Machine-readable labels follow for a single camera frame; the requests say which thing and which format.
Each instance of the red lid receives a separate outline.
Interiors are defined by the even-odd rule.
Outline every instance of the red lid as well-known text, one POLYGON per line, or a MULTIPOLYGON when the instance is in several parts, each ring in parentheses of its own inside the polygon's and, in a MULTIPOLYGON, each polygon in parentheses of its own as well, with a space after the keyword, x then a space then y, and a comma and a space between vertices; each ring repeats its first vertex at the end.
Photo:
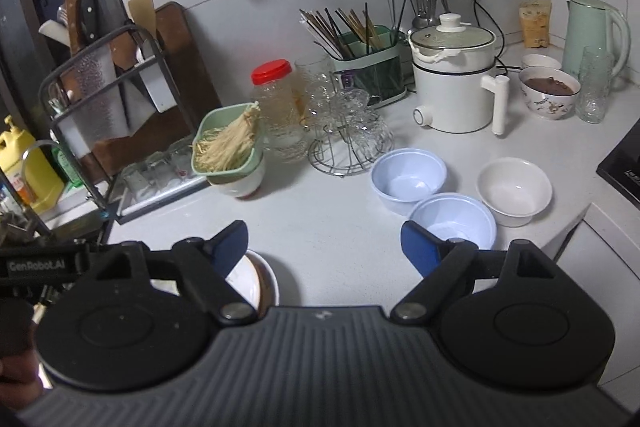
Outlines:
POLYGON ((273 82, 287 76, 293 69, 288 60, 280 58, 279 60, 272 60, 265 64, 258 66, 251 73, 251 80, 254 86, 260 86, 267 82, 273 82))

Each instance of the basket of enoki mushrooms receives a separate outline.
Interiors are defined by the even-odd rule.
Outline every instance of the basket of enoki mushrooms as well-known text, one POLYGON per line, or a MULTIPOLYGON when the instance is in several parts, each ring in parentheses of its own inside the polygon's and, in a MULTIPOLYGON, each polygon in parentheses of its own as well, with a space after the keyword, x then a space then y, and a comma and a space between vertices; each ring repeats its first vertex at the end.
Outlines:
POLYGON ((251 174, 262 159, 260 108, 239 103, 211 111, 193 140, 191 168, 212 184, 230 183, 251 174))

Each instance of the kitchen counter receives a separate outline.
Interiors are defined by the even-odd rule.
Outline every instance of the kitchen counter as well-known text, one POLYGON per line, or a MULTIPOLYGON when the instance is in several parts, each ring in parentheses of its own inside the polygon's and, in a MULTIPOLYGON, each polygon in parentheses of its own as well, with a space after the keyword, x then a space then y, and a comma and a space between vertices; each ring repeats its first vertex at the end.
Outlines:
MULTIPOLYGON (((557 48, 541 52, 557 58, 562 53, 557 48)), ((504 61, 519 65, 523 54, 521 44, 510 46, 504 61)), ((547 121, 533 115, 522 101, 516 75, 511 78, 502 137, 494 136, 490 126, 469 134, 420 128, 412 119, 414 94, 381 112, 396 147, 423 148, 443 158, 449 169, 443 190, 477 198, 478 172, 500 156, 539 165, 554 188, 551 205, 525 227, 498 227, 495 246, 504 248, 523 237, 548 249, 582 219, 591 203, 614 198, 596 166, 640 118, 640 89, 616 84, 604 122, 592 125, 576 116, 547 121)), ((633 208, 622 196, 619 200, 633 208)), ((249 200, 207 187, 126 225, 116 224, 110 243, 139 240, 164 249, 185 237, 210 237, 235 219, 247 222, 250 247, 273 267, 284 305, 380 304, 389 310, 420 280, 400 248, 404 218, 382 206, 370 189, 369 175, 340 179, 305 161, 268 164, 262 187, 249 200)), ((628 219, 640 225, 636 214, 628 219)))

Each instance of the yellow bottle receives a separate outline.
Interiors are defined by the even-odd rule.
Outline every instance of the yellow bottle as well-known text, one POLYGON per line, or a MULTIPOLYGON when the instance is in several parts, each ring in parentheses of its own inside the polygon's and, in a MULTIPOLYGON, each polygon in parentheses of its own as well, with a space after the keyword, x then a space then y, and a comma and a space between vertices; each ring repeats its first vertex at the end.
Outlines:
POLYGON ((22 154, 36 140, 28 131, 16 127, 11 115, 4 119, 4 123, 9 126, 9 131, 0 134, 0 169, 4 171, 20 197, 41 214, 57 203, 65 184, 40 149, 29 153, 23 180, 20 177, 22 154), (25 182, 35 194, 35 201, 29 197, 25 182))

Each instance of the jar with red lid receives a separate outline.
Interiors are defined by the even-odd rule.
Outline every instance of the jar with red lid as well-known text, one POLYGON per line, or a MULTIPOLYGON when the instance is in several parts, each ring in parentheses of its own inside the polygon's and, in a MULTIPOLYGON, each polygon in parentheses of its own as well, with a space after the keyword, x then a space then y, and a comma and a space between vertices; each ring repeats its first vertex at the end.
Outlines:
POLYGON ((306 130, 291 89, 293 69, 287 60, 272 60, 253 70, 252 99, 260 105, 266 147, 286 162, 306 156, 306 130))

